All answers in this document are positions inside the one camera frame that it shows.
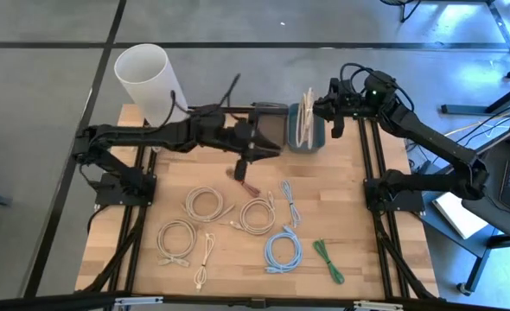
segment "white plastic tube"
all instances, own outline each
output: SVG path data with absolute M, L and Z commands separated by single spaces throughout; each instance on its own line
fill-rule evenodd
M 115 62 L 115 74 L 151 126 L 161 125 L 169 115 L 170 91 L 175 91 L 176 103 L 188 109 L 169 57 L 157 45 L 140 44 L 124 51 Z M 186 118 L 188 114 L 175 107 L 169 123 Z

